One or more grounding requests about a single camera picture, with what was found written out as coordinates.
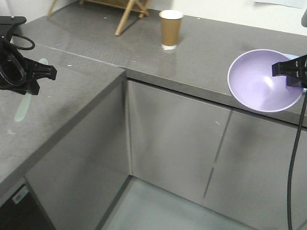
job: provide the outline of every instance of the chair leg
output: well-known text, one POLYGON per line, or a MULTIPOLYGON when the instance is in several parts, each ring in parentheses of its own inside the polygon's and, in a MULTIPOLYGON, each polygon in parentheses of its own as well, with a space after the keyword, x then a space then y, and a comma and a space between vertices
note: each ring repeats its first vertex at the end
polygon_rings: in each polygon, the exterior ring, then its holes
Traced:
POLYGON ((50 17, 50 16, 52 15, 53 8, 54 8, 56 2, 57 2, 57 0, 53 0, 53 1, 52 1, 51 5, 50 5, 50 7, 49 7, 49 10, 48 10, 48 12, 47 12, 47 16, 48 16, 48 17, 50 17))
POLYGON ((128 17, 129 17, 129 14, 130 14, 130 12, 132 10, 132 7, 134 5, 134 1, 135 0, 129 0, 129 2, 128 2, 127 6, 126 6, 125 12, 124 12, 123 16, 121 17, 121 20, 120 20, 120 22, 118 24, 118 27, 117 27, 116 31, 115 31, 115 35, 116 36, 120 36, 120 34, 121 34, 125 24, 126 24, 126 21, 127 21, 128 17))
MULTIPOLYGON (((144 6, 144 7, 145 7, 145 11, 147 12, 147 13, 146 13, 146 16, 149 16, 149 12, 147 11, 149 3, 150 3, 150 0, 147 0, 146 3, 145 3, 145 6, 144 6)), ((140 14, 139 14, 139 18, 141 18, 141 19, 142 19, 144 16, 145 16, 144 13, 140 13, 140 14)))

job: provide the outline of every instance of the gray cabinet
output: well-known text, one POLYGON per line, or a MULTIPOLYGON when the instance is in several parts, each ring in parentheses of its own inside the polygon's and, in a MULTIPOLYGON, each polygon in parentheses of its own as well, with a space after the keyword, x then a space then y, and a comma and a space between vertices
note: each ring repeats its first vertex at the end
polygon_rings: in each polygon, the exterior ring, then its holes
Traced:
MULTIPOLYGON (((260 230, 287 229, 287 174, 296 129, 233 112, 203 205, 260 230)), ((293 222, 307 219, 307 133, 293 175, 293 222)))
POLYGON ((93 230, 129 170, 122 86, 116 87, 26 179, 57 230, 93 230))
POLYGON ((229 110, 128 83, 133 175, 200 204, 229 110))

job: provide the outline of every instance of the label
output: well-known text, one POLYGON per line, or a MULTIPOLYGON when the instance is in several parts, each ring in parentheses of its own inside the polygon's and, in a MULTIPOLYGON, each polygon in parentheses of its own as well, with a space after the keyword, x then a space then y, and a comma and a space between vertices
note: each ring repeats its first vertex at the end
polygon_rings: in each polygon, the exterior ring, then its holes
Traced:
POLYGON ((29 192, 26 186, 22 187, 21 190, 12 198, 13 202, 17 205, 29 192))

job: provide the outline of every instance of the paper coffee cup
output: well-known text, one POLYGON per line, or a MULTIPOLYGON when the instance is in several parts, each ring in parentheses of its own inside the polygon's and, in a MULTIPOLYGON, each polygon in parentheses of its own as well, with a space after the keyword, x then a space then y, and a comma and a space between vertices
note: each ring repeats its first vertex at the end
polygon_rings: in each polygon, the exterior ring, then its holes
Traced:
POLYGON ((174 10, 161 11, 161 46, 163 49, 175 49, 178 44, 182 12, 174 10))

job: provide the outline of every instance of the gray countertop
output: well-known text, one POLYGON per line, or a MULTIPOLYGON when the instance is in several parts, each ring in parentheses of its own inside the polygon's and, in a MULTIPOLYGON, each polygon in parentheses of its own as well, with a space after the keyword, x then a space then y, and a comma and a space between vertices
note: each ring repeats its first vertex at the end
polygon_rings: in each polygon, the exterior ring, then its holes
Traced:
MULTIPOLYGON (((185 16, 179 45, 170 54, 160 46, 158 11, 141 20, 132 13, 129 28, 115 37, 122 12, 89 2, 73 3, 50 18, 26 24, 22 31, 38 44, 122 66, 132 79, 248 111, 227 86, 228 68, 236 57, 253 49, 307 53, 302 48, 307 37, 302 35, 185 16)), ((285 111, 263 115, 297 124, 301 105, 302 100, 285 111)))
MULTIPOLYGON (((19 123, 13 118, 22 96, 0 92, 0 195, 91 110, 90 102, 107 92, 103 89, 121 81, 123 70, 116 66, 126 68, 129 78, 248 110, 231 96, 226 82, 236 57, 259 48, 298 56, 307 52, 302 48, 305 36, 185 16, 179 45, 167 53, 160 46, 157 11, 141 20, 132 13, 128 30, 115 37, 122 13, 89 2, 73 3, 50 18, 21 27, 36 43, 35 50, 23 54, 46 58, 58 75, 56 81, 39 81, 40 94, 32 97, 28 114, 19 123)), ((302 100, 285 111, 264 115, 296 124, 301 104, 302 100)))
POLYGON ((38 80, 39 95, 21 122, 14 116, 23 95, 0 91, 0 197, 124 79, 123 69, 39 45, 22 53, 46 58, 58 74, 38 80))

